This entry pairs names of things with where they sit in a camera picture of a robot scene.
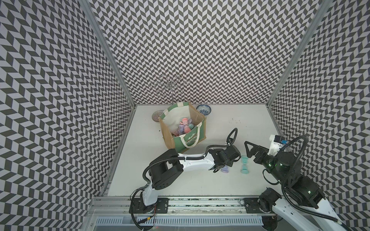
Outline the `purple hourglass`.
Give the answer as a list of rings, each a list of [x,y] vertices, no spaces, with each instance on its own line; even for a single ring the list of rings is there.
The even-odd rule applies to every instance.
[[[178,126],[178,134],[179,135],[185,134],[185,125],[179,124],[179,126]]]
[[[228,172],[229,172],[229,167],[228,167],[228,166],[225,166],[225,167],[223,167],[223,168],[221,169],[221,171],[222,171],[223,173],[228,173]]]

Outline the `pink hourglass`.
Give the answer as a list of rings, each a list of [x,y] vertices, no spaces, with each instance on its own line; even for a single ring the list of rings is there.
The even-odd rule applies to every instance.
[[[191,130],[194,128],[194,124],[191,118],[182,118],[179,124],[185,125],[185,134],[191,132]]]

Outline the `brown green canvas bag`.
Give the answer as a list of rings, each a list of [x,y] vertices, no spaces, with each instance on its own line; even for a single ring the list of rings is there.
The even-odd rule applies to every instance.
[[[206,139],[206,116],[189,102],[175,103],[164,110],[159,123],[166,147],[178,153]]]

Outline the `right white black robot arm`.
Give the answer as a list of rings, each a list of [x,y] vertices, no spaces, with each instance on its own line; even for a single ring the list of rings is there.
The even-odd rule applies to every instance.
[[[263,172],[271,174],[281,186],[280,193],[267,188],[260,194],[259,209],[274,212],[300,231],[347,231],[349,228],[332,209],[319,185],[301,174],[300,159],[308,137],[286,141],[282,136],[272,135],[270,139],[270,148],[244,143],[247,157],[264,166]]]

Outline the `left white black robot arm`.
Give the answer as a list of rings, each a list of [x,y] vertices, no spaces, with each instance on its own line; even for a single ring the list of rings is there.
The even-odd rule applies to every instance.
[[[234,145],[212,145],[206,153],[185,155],[170,149],[153,160],[143,171],[146,185],[136,189],[130,197],[131,214],[145,214],[153,211],[160,191],[169,187],[184,172],[211,170],[218,172],[223,167],[232,167],[241,159],[241,153]]]

